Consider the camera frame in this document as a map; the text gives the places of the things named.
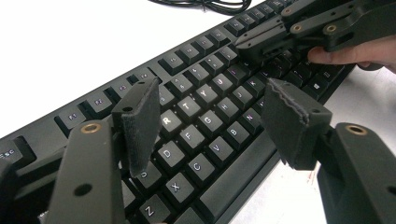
cable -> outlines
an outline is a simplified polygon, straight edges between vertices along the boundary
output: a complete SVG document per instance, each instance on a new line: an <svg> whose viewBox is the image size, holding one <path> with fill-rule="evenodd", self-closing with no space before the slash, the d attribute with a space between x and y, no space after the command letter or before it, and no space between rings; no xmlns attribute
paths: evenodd
<svg viewBox="0 0 396 224"><path fill-rule="evenodd" d="M215 12L233 16L245 11L251 4L251 0L221 1L221 0L149 0L171 7L202 7L205 11L209 8Z"/></svg>

